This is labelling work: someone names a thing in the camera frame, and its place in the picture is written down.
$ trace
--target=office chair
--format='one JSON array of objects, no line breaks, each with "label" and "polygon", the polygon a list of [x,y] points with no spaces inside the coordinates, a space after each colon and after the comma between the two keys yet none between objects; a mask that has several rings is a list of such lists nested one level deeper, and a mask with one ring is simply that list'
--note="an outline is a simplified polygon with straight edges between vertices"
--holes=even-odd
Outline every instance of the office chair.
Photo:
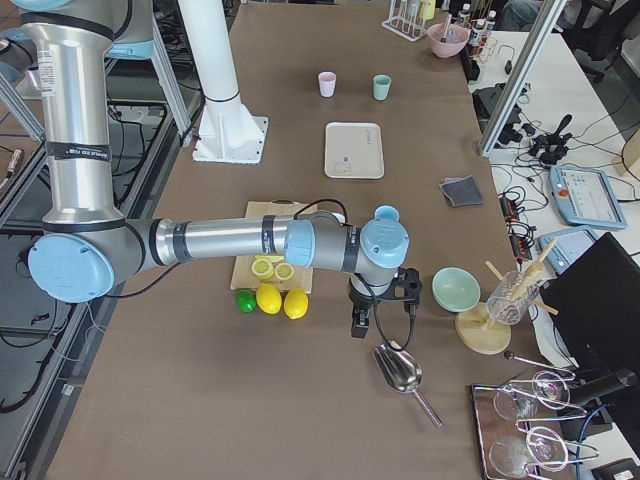
[{"label": "office chair", "polygon": [[[594,83],[599,83],[604,78],[606,70],[611,68],[620,56],[622,44],[638,35],[638,29],[629,28],[637,15],[640,15],[640,0],[627,0],[618,9],[614,10],[616,0],[582,0],[582,8],[572,29],[566,29],[562,36],[574,50],[583,50],[594,61],[606,59],[614,54],[613,59],[605,68],[599,71],[586,65],[581,65],[582,70],[590,75],[595,75]],[[592,8],[603,12],[598,21],[589,28],[584,28],[587,14]]]}]

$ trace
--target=white table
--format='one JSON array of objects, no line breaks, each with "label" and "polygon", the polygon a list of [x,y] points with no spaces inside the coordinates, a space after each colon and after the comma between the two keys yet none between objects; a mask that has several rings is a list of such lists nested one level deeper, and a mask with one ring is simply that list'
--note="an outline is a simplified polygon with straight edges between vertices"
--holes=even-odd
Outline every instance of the white table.
[{"label": "white table", "polygon": [[[480,78],[478,81],[469,85],[470,92],[478,88],[490,87],[497,83],[506,82],[508,76],[504,71],[505,64],[512,56],[513,63],[515,64],[526,38],[526,33],[494,32],[492,35],[493,40],[491,40],[491,43],[495,41],[492,54],[484,58],[485,62],[480,64]],[[500,48],[502,45],[513,47],[515,49],[515,55],[513,55],[513,50],[510,48]],[[523,113],[526,115],[526,117],[525,115],[521,115],[523,123],[527,121],[540,122],[540,129],[555,131],[562,117],[570,113],[573,116],[572,121],[568,127],[563,130],[563,133],[571,132],[574,136],[582,135],[590,124],[602,118],[602,120],[598,121],[595,125],[589,127],[586,133],[580,137],[580,140],[583,142],[596,143],[618,132],[618,128],[611,118],[607,116],[607,110],[602,105],[602,102],[600,102],[589,80],[580,69],[580,66],[560,35],[552,34],[549,36],[527,81],[531,84],[529,101],[526,104],[526,100],[519,101]],[[527,142],[528,140],[525,137],[520,147],[527,146]],[[620,178],[620,176],[612,164],[619,162],[620,158],[616,157],[613,153],[608,153],[621,152],[624,143],[624,138],[620,134],[616,134],[598,144],[598,146],[603,149],[600,150],[592,146],[580,147],[581,144],[572,139],[568,142],[568,146],[572,149],[575,147],[580,148],[570,150],[567,156],[558,162],[558,165],[573,164],[586,168],[598,167],[610,176],[610,183],[617,198],[631,199],[633,198],[632,188],[629,185],[615,180],[615,178]],[[549,204],[544,209],[527,210],[521,215],[522,220],[529,225],[535,225],[537,227],[536,238],[543,233],[568,228],[569,225],[564,222],[562,216],[559,214],[551,195],[549,178],[546,172],[538,175],[533,170],[519,169],[519,173],[529,176],[535,182],[532,184],[526,178],[515,175],[509,166],[504,166],[515,165],[516,157],[526,151],[524,149],[516,150],[518,145],[514,142],[510,145],[514,148],[494,149],[489,159],[492,164],[502,165],[502,168],[496,167],[493,169],[496,190],[502,192],[507,187],[520,185],[526,190],[527,198],[540,201],[544,201],[544,199],[536,192],[533,185],[535,184],[539,189],[544,191],[549,199]],[[640,194],[639,182],[630,176],[624,176],[622,179],[635,185],[637,193]],[[533,203],[528,202],[527,204],[527,208],[536,207],[537,205]],[[624,230],[612,233],[627,252],[634,253],[640,250],[640,204],[623,203],[621,204],[621,208],[629,226]],[[604,230],[596,230],[596,233],[602,234]],[[640,261],[640,256],[635,258],[636,261]],[[548,266],[546,267],[545,275],[547,278],[554,276],[553,271]],[[549,315],[540,311],[534,325],[542,354],[556,365],[566,364],[564,357],[557,352]],[[639,462],[638,457],[626,444],[626,441],[615,425],[612,431],[590,437],[588,440],[587,443],[597,446],[601,453],[597,460],[587,465],[588,469],[623,457],[631,457],[634,458],[636,462]],[[590,474],[588,475],[589,476],[584,475],[582,478],[592,478]]]}]

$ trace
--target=blue cable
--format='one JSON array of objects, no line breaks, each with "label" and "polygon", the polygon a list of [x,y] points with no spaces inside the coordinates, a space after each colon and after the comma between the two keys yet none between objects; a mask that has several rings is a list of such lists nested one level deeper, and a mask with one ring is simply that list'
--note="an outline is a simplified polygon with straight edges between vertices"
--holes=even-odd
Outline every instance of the blue cable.
[{"label": "blue cable", "polygon": [[[593,417],[595,417],[598,413],[600,413],[601,410],[603,410],[607,406],[608,405],[606,403],[603,403],[598,408],[596,408],[593,412],[591,412],[587,416],[587,418],[584,419],[584,422],[582,422],[582,428],[580,428],[580,434],[578,435],[578,444],[582,443],[582,441],[584,440],[584,435],[587,433],[587,427],[589,426],[589,423],[591,423],[591,420],[593,420]],[[576,460],[580,458],[580,445],[576,447],[575,455],[576,455]],[[576,480],[580,480],[580,463],[579,462],[576,463]]]}]

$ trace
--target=pink bowl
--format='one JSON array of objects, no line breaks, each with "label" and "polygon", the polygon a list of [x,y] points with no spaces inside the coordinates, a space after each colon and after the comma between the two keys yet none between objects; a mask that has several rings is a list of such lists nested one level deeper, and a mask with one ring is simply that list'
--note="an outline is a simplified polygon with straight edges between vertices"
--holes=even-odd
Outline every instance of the pink bowl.
[{"label": "pink bowl", "polygon": [[442,29],[444,24],[436,23],[431,25],[427,29],[427,38],[429,41],[429,48],[436,57],[449,58],[460,53],[469,40],[469,30],[462,28],[460,25],[451,25],[449,28],[453,32],[453,35],[457,36],[460,40],[457,43],[442,43]]}]

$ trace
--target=computer monitor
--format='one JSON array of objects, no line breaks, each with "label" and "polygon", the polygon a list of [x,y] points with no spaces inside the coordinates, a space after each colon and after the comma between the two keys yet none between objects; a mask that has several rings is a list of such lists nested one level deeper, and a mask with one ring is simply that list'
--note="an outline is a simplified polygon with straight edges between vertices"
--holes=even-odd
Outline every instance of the computer monitor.
[{"label": "computer monitor", "polygon": [[[640,376],[640,267],[605,233],[562,275],[541,289],[544,302],[580,372],[590,378],[628,368]],[[640,455],[640,385],[603,401]]]}]

